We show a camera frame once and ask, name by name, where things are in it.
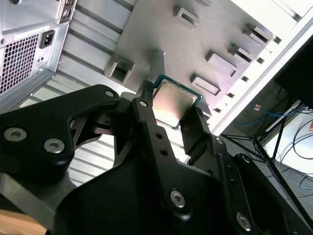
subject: gray metal surface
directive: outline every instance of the gray metal surface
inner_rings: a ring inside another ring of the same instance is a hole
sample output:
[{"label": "gray metal surface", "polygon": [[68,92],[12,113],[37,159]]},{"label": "gray metal surface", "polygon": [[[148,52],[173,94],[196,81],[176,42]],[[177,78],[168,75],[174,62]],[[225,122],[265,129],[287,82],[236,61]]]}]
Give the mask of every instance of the gray metal surface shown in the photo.
[{"label": "gray metal surface", "polygon": [[[6,112],[44,84],[56,71],[68,23],[57,25],[55,0],[0,1],[0,112]],[[51,46],[40,48],[54,30]]]},{"label": "gray metal surface", "polygon": [[9,0],[0,2],[0,35],[16,32],[35,24],[49,25],[55,19],[59,2],[55,0],[22,0],[13,4]]},{"label": "gray metal surface", "polygon": [[[179,7],[175,14],[174,6]],[[262,29],[266,42],[260,45],[243,34],[251,31],[249,25],[258,35]],[[154,51],[164,51],[165,75],[201,93],[214,107],[250,64],[229,53],[232,45],[247,52],[252,61],[271,39],[268,30],[230,0],[214,1],[210,7],[194,0],[138,0],[114,53],[135,64],[125,87],[137,91],[149,76]],[[221,92],[193,87],[194,74]]]},{"label": "gray metal surface", "polygon": [[28,79],[20,86],[16,87],[11,95],[10,93],[4,95],[0,99],[0,114],[9,111],[14,106],[20,105],[25,102],[30,96],[36,92],[36,89],[40,88],[44,83],[50,80],[54,76],[54,73],[45,70],[35,76],[32,79]]}]

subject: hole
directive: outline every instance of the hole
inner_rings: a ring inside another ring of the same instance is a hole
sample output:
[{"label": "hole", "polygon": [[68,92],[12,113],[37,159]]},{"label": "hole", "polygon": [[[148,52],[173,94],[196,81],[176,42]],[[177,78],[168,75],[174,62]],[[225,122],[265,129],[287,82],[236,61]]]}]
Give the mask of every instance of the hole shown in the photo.
[{"label": "hole", "polygon": [[231,166],[228,166],[228,169],[229,169],[230,172],[234,172],[235,171],[234,168],[232,168]]},{"label": "hole", "polygon": [[207,172],[210,173],[211,175],[214,175],[214,171],[212,168],[208,169]]},{"label": "hole", "polygon": [[264,59],[262,59],[261,57],[257,58],[256,61],[260,64],[264,63]]},{"label": "hole", "polygon": [[195,25],[194,20],[193,20],[192,18],[190,18],[189,16],[187,16],[185,13],[182,13],[182,14],[181,14],[181,17],[182,17],[183,19],[187,20],[189,23]]},{"label": "hole", "polygon": [[144,101],[139,101],[139,104],[141,104],[141,105],[144,106],[144,107],[147,107],[147,106],[148,106],[148,104],[147,104],[146,102],[144,102]]},{"label": "hole", "polygon": [[164,149],[161,149],[161,154],[162,154],[163,156],[167,156],[167,155],[168,155],[167,151],[164,150]]},{"label": "hole", "polygon": [[159,134],[159,133],[156,133],[156,137],[157,137],[158,139],[162,139],[162,138],[163,138],[163,136],[162,136],[161,134]]},{"label": "hole", "polygon": [[227,93],[226,95],[227,95],[228,97],[230,97],[230,98],[235,97],[235,95],[234,95],[234,94],[232,94],[232,93]]},{"label": "hole", "polygon": [[230,182],[233,184],[233,186],[238,186],[237,182],[234,179],[231,179]]},{"label": "hole", "polygon": [[175,200],[180,203],[181,202],[181,196],[178,195],[177,193],[174,195]]},{"label": "hole", "polygon": [[249,78],[247,78],[246,76],[243,76],[243,77],[241,78],[241,80],[243,80],[244,82],[247,82],[247,81],[249,80]]},{"label": "hole", "polygon": [[52,147],[52,148],[59,148],[59,147],[60,147],[57,142],[51,142],[51,143],[49,144],[49,146]]},{"label": "hole", "polygon": [[12,136],[12,137],[21,137],[21,133],[19,131],[12,131],[10,133],[10,136]]},{"label": "hole", "polygon": [[217,112],[217,113],[220,113],[221,112],[221,110],[220,109],[218,109],[218,108],[215,108],[215,109],[213,109],[215,112]]},{"label": "hole", "polygon": [[276,42],[277,44],[280,44],[282,40],[279,37],[275,36],[273,41]]},{"label": "hole", "polygon": [[114,93],[110,92],[110,91],[106,91],[105,92],[107,96],[109,97],[113,97],[114,96]]}]

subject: black cable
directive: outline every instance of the black cable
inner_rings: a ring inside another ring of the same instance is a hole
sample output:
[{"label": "black cable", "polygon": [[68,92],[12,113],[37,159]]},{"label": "black cable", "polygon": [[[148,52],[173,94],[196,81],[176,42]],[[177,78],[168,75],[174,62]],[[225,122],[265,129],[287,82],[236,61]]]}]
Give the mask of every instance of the black cable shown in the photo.
[{"label": "black cable", "polygon": [[[311,134],[311,135],[309,135],[309,136],[306,136],[306,137],[304,137],[304,138],[298,140],[296,143],[292,144],[292,146],[288,149],[288,151],[287,151],[287,152],[284,154],[284,156],[282,157],[282,159],[281,159],[281,161],[280,161],[280,165],[283,163],[283,160],[285,159],[285,157],[287,156],[287,154],[288,154],[289,151],[293,148],[294,145],[296,145],[296,144],[300,143],[301,141],[306,140],[307,138],[312,137],[312,136],[313,136],[313,134]],[[313,173],[306,173],[306,172],[302,172],[302,171],[298,171],[298,172],[303,173],[303,174],[307,174],[307,175],[312,175],[312,174],[313,174]]]},{"label": "black cable", "polygon": [[310,123],[310,122],[312,122],[312,121],[313,121],[313,119],[311,119],[310,121],[304,123],[304,124],[300,127],[300,129],[295,133],[295,135],[294,135],[294,137],[293,137],[293,141],[292,141],[292,148],[293,148],[294,152],[296,153],[296,155],[298,155],[298,156],[299,156],[300,158],[302,158],[302,159],[307,159],[307,160],[313,160],[313,158],[306,158],[306,157],[303,157],[303,156],[301,156],[300,154],[298,154],[298,152],[297,152],[296,149],[295,149],[295,140],[296,140],[297,135],[299,134],[299,132],[302,130],[302,128],[305,127],[308,123]]}]

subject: black metal bracket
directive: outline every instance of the black metal bracket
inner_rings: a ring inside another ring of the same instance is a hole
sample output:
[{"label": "black metal bracket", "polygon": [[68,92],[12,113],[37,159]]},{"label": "black metal bracket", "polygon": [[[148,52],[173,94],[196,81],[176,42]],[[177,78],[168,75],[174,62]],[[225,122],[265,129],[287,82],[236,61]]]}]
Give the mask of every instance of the black metal bracket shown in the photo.
[{"label": "black metal bracket", "polygon": [[[189,165],[178,163],[152,102],[149,82],[132,100],[98,85],[0,115],[0,172],[6,173],[1,194],[15,203],[32,198],[31,208],[42,208],[36,197],[62,187],[69,193],[60,180],[74,150],[108,134],[115,137],[114,168],[58,200],[56,211],[31,211],[37,218],[44,215],[41,221],[49,229],[55,212],[51,234],[147,234],[151,229],[157,234],[313,234],[312,224],[293,212],[248,156],[228,154],[199,108],[190,108],[180,122],[191,159]],[[47,149],[51,138],[57,141]],[[19,177],[22,187],[11,176]],[[28,192],[8,194],[9,181]]]},{"label": "black metal bracket", "polygon": [[[226,215],[238,234],[256,234],[245,190],[236,164],[229,158],[226,145],[211,135],[201,109],[193,107],[180,122],[185,152],[190,165],[207,171],[221,184]],[[246,221],[246,227],[238,220]]]}]

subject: cable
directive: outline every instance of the cable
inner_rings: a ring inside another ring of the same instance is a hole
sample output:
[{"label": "cable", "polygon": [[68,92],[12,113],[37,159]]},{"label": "cable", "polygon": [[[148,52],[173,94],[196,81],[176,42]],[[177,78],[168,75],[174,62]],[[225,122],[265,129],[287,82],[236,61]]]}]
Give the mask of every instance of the cable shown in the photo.
[{"label": "cable", "polygon": [[302,187],[303,182],[304,182],[305,179],[307,179],[307,178],[308,178],[308,175],[306,175],[306,176],[303,178],[303,180],[301,180],[301,182],[300,182],[300,184],[299,184],[299,187],[300,187],[303,191],[313,192],[313,189],[310,189],[310,188],[303,188],[303,187]]},{"label": "cable", "polygon": [[256,123],[259,123],[259,122],[261,122],[261,121],[263,121],[265,119],[265,117],[264,118],[261,118],[261,119],[259,119],[259,120],[256,120],[256,121],[253,121],[253,122],[247,122],[247,123],[234,123],[236,126],[249,126],[249,125],[253,125],[253,124],[256,124]]},{"label": "cable", "polygon": [[[289,151],[292,149],[293,145],[296,145],[296,144],[300,143],[301,141],[306,140],[307,138],[312,137],[312,136],[313,136],[313,134],[311,134],[311,135],[309,135],[309,136],[306,136],[306,137],[304,137],[304,138],[298,140],[295,144],[292,144],[292,146],[288,149],[288,151],[287,151],[287,152],[284,154],[284,156],[281,158],[280,165],[283,163],[283,160],[285,159],[285,157],[287,156],[287,154],[289,153]],[[312,174],[313,174],[313,173],[306,173],[306,172],[302,172],[302,171],[298,171],[298,172],[303,173],[303,174],[306,174],[306,175],[312,175]]]},{"label": "cable", "polygon": [[265,116],[264,118],[261,118],[259,120],[256,120],[256,121],[252,121],[252,122],[247,122],[247,123],[234,123],[236,126],[249,126],[249,125],[253,125],[253,124],[256,124],[256,123],[259,123],[267,118],[270,118],[270,117],[267,117]]},{"label": "cable", "polygon": [[312,122],[313,119],[311,119],[310,121],[306,122],[305,124],[303,124],[300,129],[295,133],[294,137],[293,137],[293,141],[292,141],[292,148],[294,150],[294,152],[296,153],[296,155],[298,155],[300,158],[302,159],[307,159],[307,160],[313,160],[313,158],[306,158],[306,157],[303,157],[301,156],[300,154],[298,154],[298,152],[296,151],[295,149],[295,140],[297,138],[297,135],[299,134],[299,132],[302,130],[303,127],[305,127],[308,123]]}]

